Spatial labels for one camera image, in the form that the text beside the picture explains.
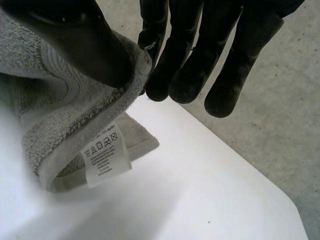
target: gray towel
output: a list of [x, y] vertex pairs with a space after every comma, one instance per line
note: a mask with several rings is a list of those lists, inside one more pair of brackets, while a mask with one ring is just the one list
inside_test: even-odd
[[[48, 191], [83, 183], [78, 176], [84, 167], [79, 152], [128, 108], [147, 81], [152, 64], [149, 55], [129, 39], [116, 36], [134, 66], [132, 79], [121, 89], [81, 74], [0, 9], [0, 78], [9, 83], [13, 109], [25, 129], [22, 145], [28, 164]], [[158, 146], [144, 128], [128, 119], [122, 116], [119, 121], [139, 129], [128, 131], [119, 122], [129, 148], [148, 140], [152, 148]], [[133, 158], [142, 154], [136, 150]]]

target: finger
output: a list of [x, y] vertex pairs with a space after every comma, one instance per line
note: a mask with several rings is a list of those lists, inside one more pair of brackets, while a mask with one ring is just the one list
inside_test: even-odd
[[72, 1], [74, 4], [61, 2], [59, 8], [53, 8], [35, 0], [4, 0], [1, 7], [84, 75], [114, 88], [123, 87], [132, 72], [129, 54], [94, 0]]
[[169, 87], [174, 101], [188, 104], [196, 99], [218, 62], [241, 11], [237, 0], [204, 1], [196, 47]]
[[227, 117], [237, 103], [247, 76], [262, 48], [284, 21], [268, 5], [245, 5], [223, 69], [204, 101], [206, 111]]
[[157, 66], [146, 86], [146, 94], [154, 101], [163, 101], [169, 95], [169, 83], [179, 70], [192, 47], [203, 0], [170, 0], [170, 37]]
[[168, 0], [140, 0], [140, 14], [143, 24], [138, 45], [149, 53], [153, 68], [165, 38], [168, 8]]

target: laundry symbol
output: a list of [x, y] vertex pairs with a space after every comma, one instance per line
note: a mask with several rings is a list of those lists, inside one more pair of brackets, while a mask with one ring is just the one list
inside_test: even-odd
[[118, 138], [116, 132], [112, 133], [112, 134], [110, 135], [110, 137], [111, 137], [111, 140], [112, 140], [112, 141], [115, 141], [115, 140]]
[[92, 153], [92, 154], [95, 154], [96, 152], [97, 152], [97, 150], [95, 149], [94, 146], [92, 146], [92, 147], [91, 147], [91, 153]]
[[89, 149], [88, 149], [87, 151], [85, 151], [84, 154], [85, 154], [87, 157], [90, 157], [90, 151], [89, 151]]
[[96, 147], [98, 148], [98, 150], [102, 149], [104, 146], [102, 145], [101, 141], [98, 141], [96, 144]]
[[111, 141], [110, 141], [110, 139], [109, 139], [108, 137], [106, 137], [105, 139], [103, 139], [103, 141], [104, 141], [104, 146], [105, 146], [105, 147], [108, 146], [108, 145], [111, 145]]

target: care label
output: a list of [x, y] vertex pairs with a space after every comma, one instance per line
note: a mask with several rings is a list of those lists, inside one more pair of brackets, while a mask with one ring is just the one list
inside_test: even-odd
[[89, 188], [132, 169], [125, 140], [115, 123], [107, 126], [85, 146], [81, 155]]

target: gray floor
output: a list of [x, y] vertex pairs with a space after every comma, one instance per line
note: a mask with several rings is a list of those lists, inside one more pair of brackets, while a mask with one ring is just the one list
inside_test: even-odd
[[[110, 26], [138, 39], [139, 1], [99, 0]], [[263, 49], [227, 118], [203, 104], [225, 49], [201, 95], [183, 107], [282, 189], [310, 240], [320, 239], [320, 1], [308, 0]]]

